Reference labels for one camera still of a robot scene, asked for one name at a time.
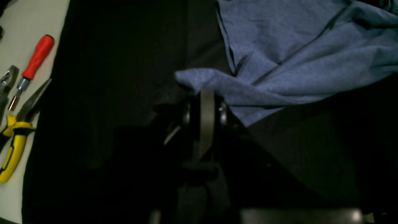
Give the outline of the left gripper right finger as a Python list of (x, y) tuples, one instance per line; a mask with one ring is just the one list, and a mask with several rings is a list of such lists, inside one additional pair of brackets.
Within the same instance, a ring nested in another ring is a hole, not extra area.
[(200, 91), (199, 160), (206, 157), (227, 125), (227, 105), (212, 89)]

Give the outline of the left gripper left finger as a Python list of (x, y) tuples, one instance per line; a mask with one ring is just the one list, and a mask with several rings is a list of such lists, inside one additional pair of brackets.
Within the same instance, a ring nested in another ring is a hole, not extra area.
[(182, 125), (188, 136), (189, 161), (200, 163), (200, 97), (188, 96), (182, 101)]

